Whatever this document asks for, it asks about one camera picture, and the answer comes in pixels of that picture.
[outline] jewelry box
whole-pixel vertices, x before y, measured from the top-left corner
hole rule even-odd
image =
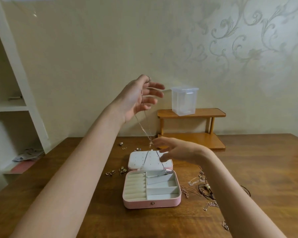
[[[159,160],[162,155],[152,150],[130,154],[129,172],[126,174],[123,190],[126,208],[173,207],[180,204],[181,189],[172,160],[162,164]]]

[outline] right hand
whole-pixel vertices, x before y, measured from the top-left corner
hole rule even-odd
[[[196,163],[201,157],[209,156],[213,153],[205,146],[175,138],[159,137],[152,140],[152,142],[156,148],[167,146],[167,148],[163,148],[159,151],[160,153],[168,152],[160,157],[161,162],[176,159],[187,161],[189,163]]]

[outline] wall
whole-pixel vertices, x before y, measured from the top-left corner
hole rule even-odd
[[[298,136],[298,0],[54,0],[3,8],[52,146],[83,136],[142,73],[167,88],[199,87],[198,108],[227,114],[215,121],[218,134]],[[153,130],[161,108],[171,108],[170,91],[148,113]],[[203,130],[198,120],[185,125]],[[134,119],[120,135],[143,133]]]

